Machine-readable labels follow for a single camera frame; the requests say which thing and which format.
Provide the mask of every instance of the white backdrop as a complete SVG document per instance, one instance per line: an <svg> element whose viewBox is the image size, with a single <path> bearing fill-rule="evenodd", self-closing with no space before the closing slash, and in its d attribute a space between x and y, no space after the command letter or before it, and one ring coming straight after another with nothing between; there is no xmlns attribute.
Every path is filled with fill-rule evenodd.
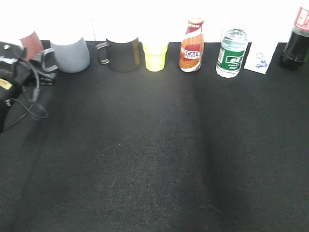
<svg viewBox="0 0 309 232"><path fill-rule="evenodd" d="M204 18L206 42L219 42L227 25L238 25L247 31L249 40L259 37L278 38L287 42L297 15L300 0L288 6L280 0L11 0L3 18L0 39L22 38L35 29L42 40L69 36L76 30L86 40L104 41L111 33L126 36L134 32L143 41L147 35L169 42L182 40L191 16Z"/></svg>

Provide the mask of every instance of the cable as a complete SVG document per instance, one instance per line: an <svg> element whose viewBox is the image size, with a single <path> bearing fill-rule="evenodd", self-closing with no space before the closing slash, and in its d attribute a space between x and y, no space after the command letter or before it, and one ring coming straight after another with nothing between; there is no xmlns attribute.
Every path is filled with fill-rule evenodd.
<svg viewBox="0 0 309 232"><path fill-rule="evenodd" d="M35 89L33 90L33 95L32 95L32 101L36 102L40 95L40 78L39 78L38 72L35 70L35 67L28 60L22 59L22 61L25 62L29 66L29 68L32 70L34 77L36 79L37 84L36 84Z"/></svg>
<svg viewBox="0 0 309 232"><path fill-rule="evenodd" d="M32 116L35 120L45 119L45 118L48 117L48 111L47 111L43 106L41 106L40 104L38 104L38 103L36 103L36 102L34 102L34 101L32 102L33 105L37 105L38 108L39 108L41 111L44 111L44 112L45 112L45 116L38 116L38 115L36 115L35 113L33 113L33 112L31 111L30 108L27 108L27 107L26 107L20 100L18 100L18 99L10 98L10 99L7 100L6 102L12 102L12 101L17 102L18 104L20 104L20 105L27 111L26 113L31 114L31 116Z"/></svg>
<svg viewBox="0 0 309 232"><path fill-rule="evenodd" d="M31 110L33 108L34 104L32 104L28 109ZM6 128L3 129L3 132L7 131L11 127L15 126L19 121L21 121L26 115L28 114L28 111L25 111L24 114L19 117L15 122L13 122L11 125L7 126Z"/></svg>
<svg viewBox="0 0 309 232"><path fill-rule="evenodd" d="M10 129L11 127L15 126L18 122L20 122L27 114L31 114L31 116L35 119L35 120L40 120L40 119L44 119L44 118L47 118L48 117L48 111L43 107L41 106L40 104L36 103L36 101L38 100L39 98L39 95L40 95L40 78L39 78L39 75L38 75L38 72L35 70L35 68L33 67L33 65L25 60L25 59L22 59L23 62L25 62L29 68L32 70L33 74L34 74L34 77L36 79L36 87L35 89L33 90L33 95L32 95L32 99L30 99L26 94L24 94L24 92L22 92L23 96L31 103L31 106L29 108L27 108L22 102L20 102L19 100L17 99L9 99L8 100L8 103L11 103L11 101L15 101L17 103L19 103L23 108L25 108L25 112L23 113L23 115L21 117L19 117L14 123L12 123L11 125L7 126L6 128L3 129L3 132L7 131L8 129ZM41 110L41 111L44 111L45 112L45 116L43 117L40 117L40 116L37 116L36 114L34 114L31 110L33 108L34 105L37 105L38 108Z"/></svg>

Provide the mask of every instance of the plastic bottle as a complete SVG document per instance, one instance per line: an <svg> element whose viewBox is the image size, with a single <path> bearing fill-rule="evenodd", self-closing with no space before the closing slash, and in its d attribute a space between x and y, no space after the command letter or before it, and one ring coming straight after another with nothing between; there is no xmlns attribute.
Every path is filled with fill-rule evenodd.
<svg viewBox="0 0 309 232"><path fill-rule="evenodd" d="M296 70L306 62L309 51L309 6L301 6L289 42L280 58L280 65Z"/></svg>
<svg viewBox="0 0 309 232"><path fill-rule="evenodd" d="M244 30L230 29L221 42L216 71L221 77L236 76L247 49L248 38Z"/></svg>
<svg viewBox="0 0 309 232"><path fill-rule="evenodd" d="M203 22L199 17L189 19L179 59L180 69L186 73L195 72L201 67L204 50Z"/></svg>

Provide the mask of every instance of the black mug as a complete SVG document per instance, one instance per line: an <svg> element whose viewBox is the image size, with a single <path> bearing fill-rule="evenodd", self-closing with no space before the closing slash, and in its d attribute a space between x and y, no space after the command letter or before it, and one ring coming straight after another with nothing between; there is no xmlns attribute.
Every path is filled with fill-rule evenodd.
<svg viewBox="0 0 309 232"><path fill-rule="evenodd" d="M106 47L107 59L100 59L100 49ZM108 64L117 72L128 73L140 67L140 43L136 38L127 43L106 42L97 45L97 59L99 64Z"/></svg>

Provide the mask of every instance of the cola bottle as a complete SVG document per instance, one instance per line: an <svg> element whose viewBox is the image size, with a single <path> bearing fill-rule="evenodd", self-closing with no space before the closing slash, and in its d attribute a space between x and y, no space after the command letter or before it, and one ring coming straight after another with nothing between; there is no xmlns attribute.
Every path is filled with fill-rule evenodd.
<svg viewBox="0 0 309 232"><path fill-rule="evenodd" d="M189 19L179 59L180 69L186 73L195 72L201 67L204 50L203 22L199 17Z"/></svg>
<svg viewBox="0 0 309 232"><path fill-rule="evenodd" d="M280 58L282 67L296 70L306 62L309 51L309 6L301 6L291 37Z"/></svg>

